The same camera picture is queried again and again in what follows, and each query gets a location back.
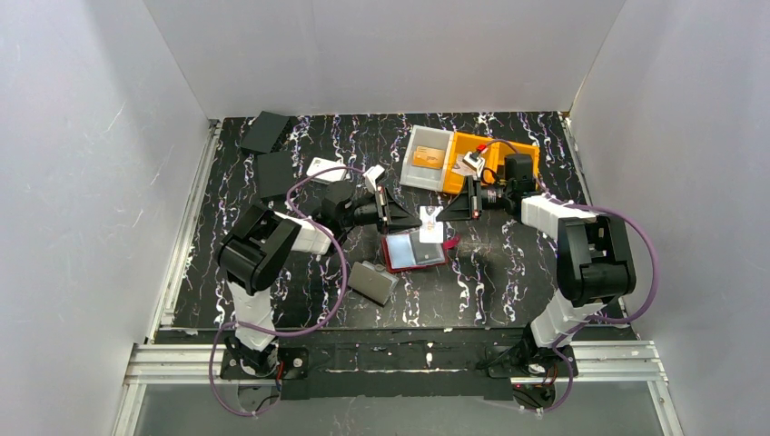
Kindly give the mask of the red leather card holder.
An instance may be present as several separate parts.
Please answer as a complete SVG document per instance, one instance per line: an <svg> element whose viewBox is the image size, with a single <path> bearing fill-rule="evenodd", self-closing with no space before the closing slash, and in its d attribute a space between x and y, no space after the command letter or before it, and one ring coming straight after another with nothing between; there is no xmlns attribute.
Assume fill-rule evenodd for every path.
<svg viewBox="0 0 770 436"><path fill-rule="evenodd" d="M389 273L422 270L446 264L448 251L459 244L458 236L443 243L423 243L419 232L394 233L381 239L386 269Z"/></svg>

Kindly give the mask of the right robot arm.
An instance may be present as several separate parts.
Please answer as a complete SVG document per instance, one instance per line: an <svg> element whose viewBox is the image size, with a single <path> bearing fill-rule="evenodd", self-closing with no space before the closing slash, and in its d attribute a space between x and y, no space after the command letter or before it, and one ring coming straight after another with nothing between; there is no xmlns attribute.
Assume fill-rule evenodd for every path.
<svg viewBox="0 0 770 436"><path fill-rule="evenodd" d="M489 372L532 365L546 372L568 360L566 352L580 328L608 304L634 290L636 273L625 222L607 213L581 210L559 200L526 169L527 156L506 158L507 180L484 184L467 177L473 193L472 217L502 209L520 223L551 238L557 246L557 289L543 312L527 324L519 342L492 352L478 367Z"/></svg>

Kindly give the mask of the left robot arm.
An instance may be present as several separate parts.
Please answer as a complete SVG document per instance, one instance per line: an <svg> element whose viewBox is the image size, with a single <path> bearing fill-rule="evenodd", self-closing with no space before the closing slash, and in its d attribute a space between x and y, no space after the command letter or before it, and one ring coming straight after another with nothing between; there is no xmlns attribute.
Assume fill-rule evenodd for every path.
<svg viewBox="0 0 770 436"><path fill-rule="evenodd" d="M398 273L441 265L459 237L446 239L435 213L427 220L409 213L383 186L357 196L349 181L329 184L309 218L295 218L262 205L251 206L224 237L216 261L226 275L235 306L235 334L225 346L234 361L257 377L279 374L270 289L294 253L340 253L355 227L376 226L383 264L355 262L346 289L380 306L399 282ZM427 231L438 233L431 238Z"/></svg>

